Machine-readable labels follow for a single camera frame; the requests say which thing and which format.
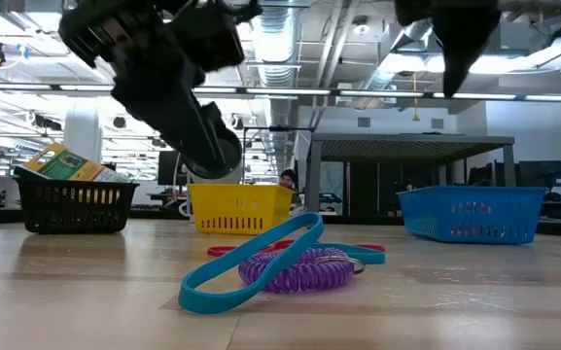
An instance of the ceiling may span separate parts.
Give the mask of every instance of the ceiling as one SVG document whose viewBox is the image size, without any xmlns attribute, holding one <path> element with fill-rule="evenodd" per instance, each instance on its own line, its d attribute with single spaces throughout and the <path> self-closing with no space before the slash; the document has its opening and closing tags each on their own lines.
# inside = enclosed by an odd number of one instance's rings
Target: ceiling
<svg viewBox="0 0 561 350">
<path fill-rule="evenodd" d="M 317 81 L 317 70 L 325 49 L 325 38 L 330 32 L 330 22 L 334 7 L 338 1 L 306 0 L 294 1 L 304 5 L 295 9 L 298 16 L 297 50 L 298 56 L 291 63 L 297 70 L 294 88 L 312 88 Z M 333 46 L 341 45 L 340 61 L 336 65 L 331 85 L 351 84 L 358 87 L 367 81 L 380 65 L 386 48 L 383 43 L 390 41 L 387 36 L 392 35 L 391 26 L 395 26 L 395 9 L 392 1 L 361 1 L 355 8 L 353 17 L 366 17 L 367 33 L 354 32 L 356 25 L 348 26 L 350 30 L 344 42 L 339 43 L 339 34 L 346 20 L 349 1 L 345 2 L 345 9 L 341 12 L 333 37 Z M 0 83 L 34 83 L 34 84 L 68 84 L 68 85 L 110 85 L 114 72 L 105 62 L 98 62 L 97 69 L 90 69 L 79 58 L 59 41 L 57 27 L 60 19 L 61 2 L 56 1 L 27 1 L 24 12 L 0 12 L 0 43 L 4 44 L 6 64 L 0 69 Z M 503 22 L 522 23 L 531 28 L 529 21 L 535 22 L 535 27 L 529 29 L 534 34 L 529 40 L 544 42 L 543 30 L 551 30 L 553 23 L 561 24 L 561 1 L 502 1 L 505 10 Z M 246 53 L 245 61 L 238 67 L 230 67 L 209 74 L 205 84 L 207 86 L 258 87 L 262 85 L 259 68 L 262 64 L 256 59 L 255 36 L 248 23 L 239 26 L 239 34 L 243 49 Z M 26 50 L 28 57 L 23 57 Z M 561 79 L 561 73 L 556 74 L 554 80 Z M 462 87 L 462 91 L 493 91 L 505 92 L 515 89 L 521 91 L 529 89 L 535 92 L 561 93 L 561 84 L 538 85 L 538 81 L 545 81 L 534 75 L 470 75 Z M 440 90 L 441 74 L 417 72 L 416 74 L 397 74 L 391 85 L 399 90 Z M 246 126 L 268 126 L 269 100 L 254 99 L 213 99 L 223 112 L 227 123 L 240 118 Z M 10 92 L 0 91 L 0 134 L 13 134 L 0 137 L 0 174 L 5 173 L 5 167 L 16 164 L 32 156 L 52 141 L 61 140 L 61 132 L 45 130 L 31 122 L 31 113 L 39 114 L 65 127 L 67 109 L 76 103 L 91 103 L 99 110 L 104 126 L 105 140 L 104 161 L 115 161 L 121 171 L 137 179 L 153 179 L 157 168 L 158 151 L 165 148 L 155 147 L 146 136 L 157 134 L 143 122 L 133 119 L 122 105 L 109 96 L 88 97 L 80 96 L 74 91 L 54 93 Z M 410 106 L 412 100 L 398 99 L 396 105 L 389 106 L 403 108 Z M 421 102 L 421 107 L 449 108 L 454 113 L 463 106 L 454 101 Z M 125 128 L 114 127 L 114 117 L 126 119 Z M 289 119 L 289 123 L 298 124 L 297 120 Z M 271 181 L 277 176 L 278 170 L 288 164 L 293 148 L 291 134 L 270 135 L 268 132 L 251 130 L 248 138 L 253 140 L 252 147 L 246 153 L 250 165 L 248 178 L 259 181 Z"/>
</svg>

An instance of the purple spiral cord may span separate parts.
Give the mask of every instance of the purple spiral cord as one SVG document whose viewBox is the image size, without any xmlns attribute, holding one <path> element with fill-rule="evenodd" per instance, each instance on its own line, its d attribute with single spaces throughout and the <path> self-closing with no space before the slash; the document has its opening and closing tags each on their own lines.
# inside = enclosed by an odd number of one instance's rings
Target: purple spiral cord
<svg viewBox="0 0 561 350">
<path fill-rule="evenodd" d="M 239 264 L 239 276 L 251 285 L 261 277 L 267 264 L 279 253 L 257 253 Z M 335 248 L 307 249 L 290 267 L 280 272 L 264 286 L 266 292 L 288 294 L 325 290 L 346 285 L 354 275 L 350 262 L 315 262 L 320 257 L 347 257 Z"/>
</svg>

